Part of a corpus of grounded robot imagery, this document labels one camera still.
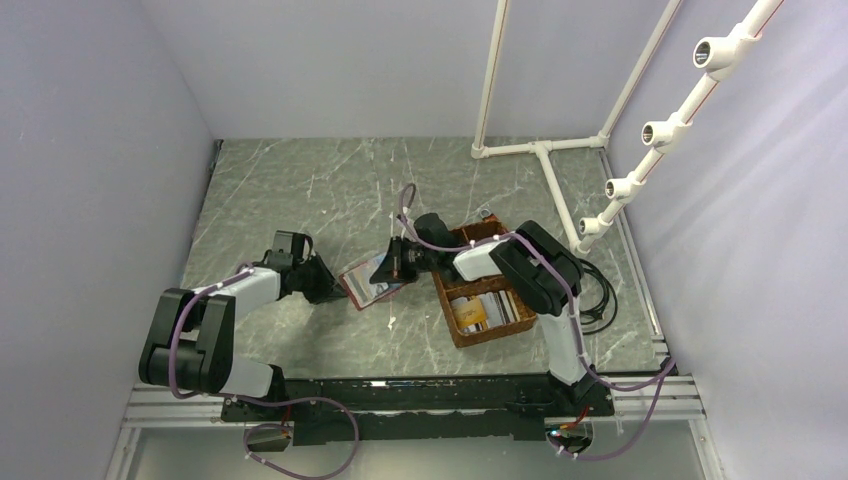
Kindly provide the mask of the red leather card holder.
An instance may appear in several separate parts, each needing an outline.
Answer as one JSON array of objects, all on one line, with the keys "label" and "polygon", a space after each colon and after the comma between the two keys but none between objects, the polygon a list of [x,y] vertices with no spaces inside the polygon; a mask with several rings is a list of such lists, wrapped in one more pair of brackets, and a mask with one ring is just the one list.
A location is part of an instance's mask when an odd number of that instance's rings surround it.
[{"label": "red leather card holder", "polygon": [[370,282],[371,276],[377,271],[385,253],[376,255],[339,276],[340,285],[344,288],[355,309],[362,311],[369,306],[391,297],[404,287],[403,283]]}]

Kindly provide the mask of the white card stack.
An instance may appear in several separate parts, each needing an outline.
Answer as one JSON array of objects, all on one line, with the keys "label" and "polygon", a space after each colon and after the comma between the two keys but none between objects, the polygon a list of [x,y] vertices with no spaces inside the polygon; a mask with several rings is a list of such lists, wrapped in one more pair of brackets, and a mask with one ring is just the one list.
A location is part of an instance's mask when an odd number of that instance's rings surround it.
[{"label": "white card stack", "polygon": [[451,300],[449,302],[449,305],[451,307],[451,304],[453,302],[459,303],[463,302],[465,299],[471,299],[474,297],[481,300],[486,311],[487,320],[484,324],[477,324],[464,329],[459,329],[457,326],[458,330],[463,334],[479,333],[492,328],[515,323],[520,319],[520,315],[513,295],[507,290],[492,291],[478,295],[459,297]]}]

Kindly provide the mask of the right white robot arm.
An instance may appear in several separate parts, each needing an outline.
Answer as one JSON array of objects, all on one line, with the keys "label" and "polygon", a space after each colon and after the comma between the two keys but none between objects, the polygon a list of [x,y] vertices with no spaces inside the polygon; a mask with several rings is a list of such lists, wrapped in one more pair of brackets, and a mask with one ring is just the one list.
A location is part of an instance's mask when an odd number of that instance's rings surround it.
[{"label": "right white robot arm", "polygon": [[565,245],[534,220],[515,230],[499,227],[482,237],[466,227],[448,229],[435,213],[416,219],[409,233],[390,239],[371,284],[408,284],[425,271],[453,283],[473,286],[499,277],[513,297],[533,311],[548,349],[551,388],[557,411],[574,415],[590,399],[582,381],[589,375],[579,328],[579,302],[584,268]]}]

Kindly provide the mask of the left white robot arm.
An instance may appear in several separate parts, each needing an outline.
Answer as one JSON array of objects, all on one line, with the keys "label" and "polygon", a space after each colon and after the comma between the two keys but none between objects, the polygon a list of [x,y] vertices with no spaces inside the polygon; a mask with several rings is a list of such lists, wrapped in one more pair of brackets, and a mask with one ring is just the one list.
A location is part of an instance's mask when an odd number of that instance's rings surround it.
[{"label": "left white robot arm", "polygon": [[264,420],[279,417],[288,394],[282,369],[235,352],[237,320],[292,294],[313,305],[342,299],[346,292],[307,233],[278,230],[258,261],[204,287],[169,288],[158,300],[139,359],[148,385],[167,387],[178,399],[195,395],[248,397]]}]

